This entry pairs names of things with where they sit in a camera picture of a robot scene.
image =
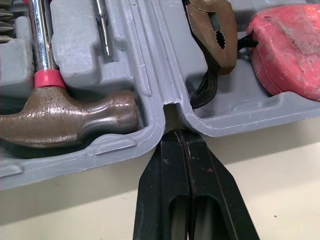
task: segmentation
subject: tape measure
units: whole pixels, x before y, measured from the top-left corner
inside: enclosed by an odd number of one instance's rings
[[[247,33],[255,74],[266,90],[320,101],[320,4],[274,7],[257,13]]]

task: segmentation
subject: white table surface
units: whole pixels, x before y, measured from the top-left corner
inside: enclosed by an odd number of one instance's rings
[[[320,118],[206,142],[262,240],[320,239]],[[132,240],[151,156],[1,191],[0,239]]]

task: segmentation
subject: hammer shaft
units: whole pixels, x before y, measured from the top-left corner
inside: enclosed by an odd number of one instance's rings
[[[53,35],[50,4],[48,0],[28,0],[34,43],[35,70],[57,69],[51,39]]]

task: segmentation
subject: gray plastic tool case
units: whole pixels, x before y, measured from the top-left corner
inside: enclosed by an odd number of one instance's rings
[[[231,3],[239,36],[243,36],[256,12],[306,2]],[[207,64],[191,35],[182,0],[106,0],[106,6],[112,54],[108,62],[103,61],[101,54],[93,1],[53,0],[54,58],[75,98],[90,101],[115,90],[133,90],[140,110],[139,131],[107,134],[83,146],[64,149],[29,149],[2,141],[1,190],[98,168],[151,151],[165,131],[163,107],[168,104],[176,104],[188,128],[210,137],[320,115],[319,102],[292,92],[270,96],[258,83],[246,52],[230,75],[219,77],[215,99],[193,111],[190,96],[207,71]],[[21,11],[24,7],[21,0],[16,0],[12,10]],[[29,19],[19,17],[15,27],[17,39],[0,45],[0,108],[8,113],[22,109],[33,88]]]

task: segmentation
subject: hammer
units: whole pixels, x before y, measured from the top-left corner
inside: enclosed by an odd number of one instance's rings
[[[48,0],[29,6],[35,59],[34,90],[20,113],[0,115],[0,138],[32,148],[76,145],[96,133],[128,134],[138,128],[133,92],[111,93],[95,103],[72,99],[54,61]]]

